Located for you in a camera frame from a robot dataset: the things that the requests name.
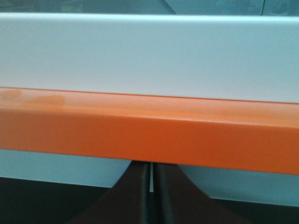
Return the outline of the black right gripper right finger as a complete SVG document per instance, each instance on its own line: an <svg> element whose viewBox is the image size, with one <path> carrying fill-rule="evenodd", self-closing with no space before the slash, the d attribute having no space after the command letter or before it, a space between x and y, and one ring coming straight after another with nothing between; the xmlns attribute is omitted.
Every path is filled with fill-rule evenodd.
<svg viewBox="0 0 299 224"><path fill-rule="evenodd" d="M249 224L200 190L178 165L154 163L154 194L164 224Z"/></svg>

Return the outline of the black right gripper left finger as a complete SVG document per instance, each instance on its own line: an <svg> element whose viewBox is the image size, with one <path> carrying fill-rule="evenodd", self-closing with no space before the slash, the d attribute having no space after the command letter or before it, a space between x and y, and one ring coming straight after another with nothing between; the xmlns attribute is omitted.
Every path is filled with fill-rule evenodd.
<svg viewBox="0 0 299 224"><path fill-rule="evenodd" d="M118 182L71 224L147 224L150 164L132 161Z"/></svg>

